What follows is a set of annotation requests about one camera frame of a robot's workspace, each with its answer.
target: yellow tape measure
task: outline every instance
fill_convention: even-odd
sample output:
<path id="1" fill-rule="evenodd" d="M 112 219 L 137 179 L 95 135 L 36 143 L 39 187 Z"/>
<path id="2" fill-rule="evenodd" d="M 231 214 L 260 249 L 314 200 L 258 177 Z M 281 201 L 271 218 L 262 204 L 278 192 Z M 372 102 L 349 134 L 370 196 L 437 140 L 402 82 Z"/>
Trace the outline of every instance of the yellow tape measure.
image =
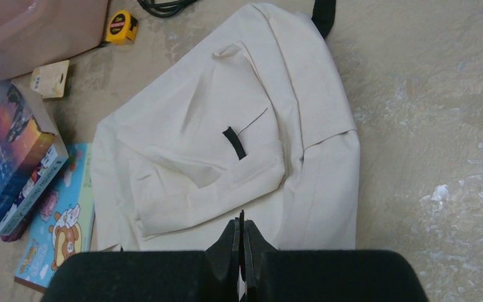
<path id="1" fill-rule="evenodd" d="M 106 29 L 106 41 L 117 45 L 132 44 L 136 33 L 138 33 L 138 20 L 128 11 L 118 11 Z"/>

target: book cover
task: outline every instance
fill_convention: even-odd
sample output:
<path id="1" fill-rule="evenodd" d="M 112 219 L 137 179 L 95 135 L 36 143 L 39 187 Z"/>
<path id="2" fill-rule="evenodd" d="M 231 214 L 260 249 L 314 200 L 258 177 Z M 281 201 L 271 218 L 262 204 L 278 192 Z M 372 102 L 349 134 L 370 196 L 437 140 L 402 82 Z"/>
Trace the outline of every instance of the book cover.
<path id="1" fill-rule="evenodd" d="M 28 214 L 45 188 L 57 175 L 68 159 L 62 137 L 55 137 L 53 145 L 47 150 L 42 161 L 19 193 L 10 210 L 0 222 L 0 236 L 9 236 L 14 232 L 21 220 Z"/>
<path id="2" fill-rule="evenodd" d="M 0 221 L 53 143 L 41 96 L 10 85 L 0 105 Z"/>
<path id="3" fill-rule="evenodd" d="M 94 220 L 91 146 L 68 146 L 69 160 L 43 194 L 14 280 L 44 292 L 62 263 L 90 248 Z"/>

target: white cloth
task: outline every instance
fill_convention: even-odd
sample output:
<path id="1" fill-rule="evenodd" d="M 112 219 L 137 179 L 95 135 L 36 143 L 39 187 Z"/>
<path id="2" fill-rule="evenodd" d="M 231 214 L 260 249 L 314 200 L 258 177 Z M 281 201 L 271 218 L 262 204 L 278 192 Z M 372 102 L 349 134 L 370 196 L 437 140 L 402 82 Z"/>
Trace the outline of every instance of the white cloth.
<path id="1" fill-rule="evenodd" d="M 277 248 L 352 249 L 359 155 L 311 20 L 248 4 L 98 125 L 98 247 L 206 249 L 244 209 Z"/>

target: pink plastic bin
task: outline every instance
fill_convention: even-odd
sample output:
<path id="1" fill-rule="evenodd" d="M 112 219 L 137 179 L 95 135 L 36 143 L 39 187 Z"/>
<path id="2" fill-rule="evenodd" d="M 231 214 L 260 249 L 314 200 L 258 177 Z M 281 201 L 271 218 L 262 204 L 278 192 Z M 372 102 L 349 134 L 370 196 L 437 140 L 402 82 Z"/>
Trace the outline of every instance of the pink plastic bin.
<path id="1" fill-rule="evenodd" d="M 97 46 L 108 0 L 0 0 L 0 80 Z"/>

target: concrete floor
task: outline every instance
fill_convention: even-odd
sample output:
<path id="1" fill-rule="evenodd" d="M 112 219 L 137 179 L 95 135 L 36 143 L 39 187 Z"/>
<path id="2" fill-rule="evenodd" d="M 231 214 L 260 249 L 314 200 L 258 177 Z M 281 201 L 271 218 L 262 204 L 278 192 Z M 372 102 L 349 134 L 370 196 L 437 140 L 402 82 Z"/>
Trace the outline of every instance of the concrete floor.
<path id="1" fill-rule="evenodd" d="M 247 2 L 200 0 L 159 20 L 112 0 L 111 13 L 140 19 L 137 41 L 72 60 L 69 95 L 47 103 L 64 138 L 91 142 L 102 118 Z M 483 0 L 339 1 L 328 45 L 362 146 L 358 248 L 403 254 L 432 301 L 483 301 Z M 0 301 L 40 298 L 13 283 L 26 244 L 0 242 Z"/>

